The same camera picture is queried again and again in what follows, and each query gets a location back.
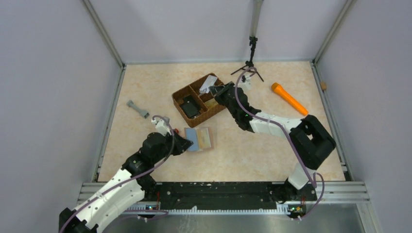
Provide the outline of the silver VIP credit card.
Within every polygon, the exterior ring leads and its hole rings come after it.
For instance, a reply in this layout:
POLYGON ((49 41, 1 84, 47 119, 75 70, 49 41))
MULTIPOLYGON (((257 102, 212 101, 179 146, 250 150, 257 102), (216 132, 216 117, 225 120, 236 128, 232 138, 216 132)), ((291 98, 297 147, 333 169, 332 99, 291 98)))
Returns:
POLYGON ((210 92, 210 87, 215 85, 217 77, 214 75, 208 75, 201 87, 199 88, 199 94, 207 94, 210 92))

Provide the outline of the brown leather card holder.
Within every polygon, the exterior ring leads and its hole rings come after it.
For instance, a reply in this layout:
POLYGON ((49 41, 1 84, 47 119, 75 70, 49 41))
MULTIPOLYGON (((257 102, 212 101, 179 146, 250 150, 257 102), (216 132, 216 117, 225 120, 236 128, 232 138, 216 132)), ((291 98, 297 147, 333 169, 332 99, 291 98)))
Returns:
POLYGON ((188 152, 201 152, 213 148, 212 132, 210 127, 197 127, 184 129, 186 140, 192 142, 188 152))

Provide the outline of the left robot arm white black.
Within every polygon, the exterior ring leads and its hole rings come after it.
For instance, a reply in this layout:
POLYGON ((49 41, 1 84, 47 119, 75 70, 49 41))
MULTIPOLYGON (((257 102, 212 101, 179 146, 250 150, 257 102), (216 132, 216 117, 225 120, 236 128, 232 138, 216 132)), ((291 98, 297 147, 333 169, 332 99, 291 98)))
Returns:
POLYGON ((150 133, 102 188, 74 209, 60 213, 59 232, 102 233, 127 208, 155 189, 156 182, 150 176, 155 169, 169 156, 180 155, 192 145, 176 132, 150 133))

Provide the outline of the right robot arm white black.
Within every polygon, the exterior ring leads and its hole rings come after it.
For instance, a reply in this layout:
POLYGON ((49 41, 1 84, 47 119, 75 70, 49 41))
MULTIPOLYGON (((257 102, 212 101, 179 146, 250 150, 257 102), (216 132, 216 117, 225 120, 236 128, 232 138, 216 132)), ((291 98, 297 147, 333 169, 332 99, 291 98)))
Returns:
POLYGON ((242 130, 283 137, 288 141, 298 164, 287 178, 287 184, 296 190, 308 183, 317 186, 316 171, 336 148, 336 141, 317 117, 307 115, 296 119, 267 114, 252 107, 244 91, 233 82, 208 89, 242 130))

